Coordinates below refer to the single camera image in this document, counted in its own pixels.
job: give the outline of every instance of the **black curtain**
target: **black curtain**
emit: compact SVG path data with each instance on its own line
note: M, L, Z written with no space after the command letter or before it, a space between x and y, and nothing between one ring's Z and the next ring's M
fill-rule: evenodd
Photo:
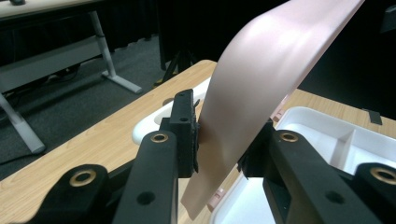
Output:
M300 89L396 119L396 30L381 32L394 0L366 0L314 66Z
M286 1L158 0L162 63L172 60L180 48L177 43L180 41L198 60L217 61L236 33L249 21Z
M110 51L157 31L155 0L137 0L98 10ZM88 14L0 32L0 66L94 35Z

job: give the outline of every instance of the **wooden tabletop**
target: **wooden tabletop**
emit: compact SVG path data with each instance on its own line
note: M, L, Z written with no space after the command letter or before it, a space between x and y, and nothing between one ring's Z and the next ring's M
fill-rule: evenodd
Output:
M132 141L132 129L136 123L162 107L166 99L174 97L179 91L193 88L210 77L215 66L216 63L211 61L199 62L1 181L0 223L29 220L50 188L71 168L87 163L100 164L110 172L132 160L138 150L138 145ZM286 110L297 105L396 138L394 120L382 118L383 125L372 124L366 111L300 90L293 93L283 108ZM233 171L222 187L228 189L237 175ZM186 184L186 179L179 180L179 196ZM210 212L205 209L193 223L208 223L209 219ZM179 205L178 223L192 223L182 205Z

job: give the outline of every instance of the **table leg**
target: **table leg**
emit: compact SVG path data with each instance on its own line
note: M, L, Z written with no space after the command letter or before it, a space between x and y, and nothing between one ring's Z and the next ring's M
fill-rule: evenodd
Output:
M98 42L99 49L102 52L103 58L107 66L107 71L105 71L102 75L116 82L122 87L130 91L133 91L134 93L141 93L143 91L142 88L136 86L134 83L122 77L117 76L113 61L111 60L110 51L108 50L105 34L103 33L102 26L100 24L99 17L96 11L90 12L90 16L91 16L93 28L95 29L96 40Z
M0 93L0 106L6 111L9 120L15 130L21 136L23 142L29 147L32 153L40 153L46 148L26 120L18 114L7 99Z

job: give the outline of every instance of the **mounting hole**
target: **mounting hole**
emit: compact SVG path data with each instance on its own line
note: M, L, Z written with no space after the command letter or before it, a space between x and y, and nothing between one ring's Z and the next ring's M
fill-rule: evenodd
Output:
M382 182L385 182L390 185L396 185L396 174L391 170L387 170L382 167L374 167L370 170L370 173L376 179Z
M151 141L155 143L162 143L168 140L168 135L164 133L157 133L151 136Z
M326 198L332 203L343 204L345 202L344 197L335 191L326 192Z
M155 194L150 191L145 191L140 193L136 200L140 205L148 205L155 201Z
M298 137L293 133L281 133L280 138L285 142L297 142Z
M96 172L93 169L77 171L69 181L72 187L82 187L90 184L96 178Z

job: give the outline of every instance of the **desk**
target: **desk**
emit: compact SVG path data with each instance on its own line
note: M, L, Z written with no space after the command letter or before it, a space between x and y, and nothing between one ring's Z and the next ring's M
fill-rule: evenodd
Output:
M179 91L193 88L211 76L216 63L200 61L182 74L170 79L153 91L140 97L90 129L70 139L51 153L38 159L16 174L0 182L0 223L22 222L35 214L41 201L55 182L69 169L85 163L104 165L110 172L133 159L138 145L132 141L132 129L138 121L163 106L163 101ZM305 91L296 90L284 109L307 106L366 129L396 138L396 121L383 119L383 125L371 124L367 112L342 105ZM233 171L223 187L228 189L237 177ZM179 180L179 196L187 180ZM182 205L179 205L179 223L191 223ZM207 223L204 210L194 223Z
M0 106L7 112L12 125L33 153L42 152L45 149L44 144L1 93L46 77L68 66L82 63L99 54L103 55L106 63L107 70L103 73L105 77L134 93L142 92L140 87L116 74L105 35L95 11L100 6L99 4L109 2L105 0L35 0L26 1L25 5L16 7L8 1L0 2L0 31L50 20L61 20L79 13L90 14L95 30L94 36L84 40L0 67Z

